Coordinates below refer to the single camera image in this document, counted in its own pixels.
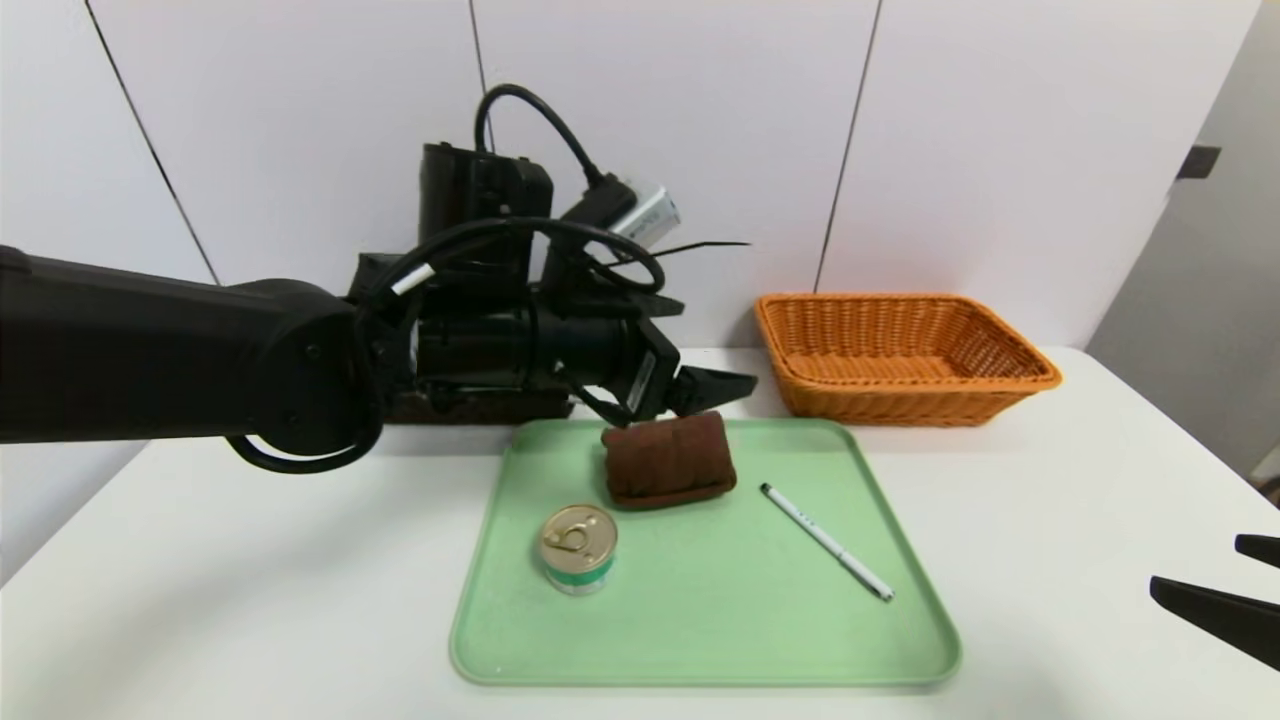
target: light green tray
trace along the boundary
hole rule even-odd
[[[728,423],[737,489],[681,507],[613,509],[603,425],[525,425],[453,624],[465,678],[502,685],[902,685],[951,675],[960,638],[858,446],[826,420]],[[884,603],[759,492],[771,483],[874,570]],[[595,594],[543,575],[543,521],[573,503],[618,523]]]

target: tin can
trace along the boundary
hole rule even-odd
[[[590,594],[613,569],[618,525],[594,505],[570,505],[552,515],[538,536],[547,578],[563,593]]]

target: white pen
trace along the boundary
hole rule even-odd
[[[840,543],[831,538],[817,523],[809,519],[808,515],[800,511],[799,507],[791,505],[791,501],[782,496],[781,492],[773,489],[773,486],[764,483],[760,486],[760,492],[763,492],[774,505],[778,506],[783,512],[791,516],[797,525],[809,533],[809,537],[818,541],[818,544],[827,548],[827,552],[836,556],[836,560],[841,565],[849,569],[855,578],[863,582],[872,592],[879,596],[881,600],[888,602],[893,600],[893,588],[884,584],[884,580],[876,577],[876,573],[870,571],[870,568],[863,565],[856,557],[849,553],[847,550],[840,547]]]

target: brown sponge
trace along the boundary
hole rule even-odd
[[[723,495],[737,484],[724,419],[707,413],[604,430],[609,497],[649,510]]]

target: wicker basket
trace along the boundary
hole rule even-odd
[[[995,313],[954,295],[767,295],[755,315],[794,415],[980,425],[1062,382]]]

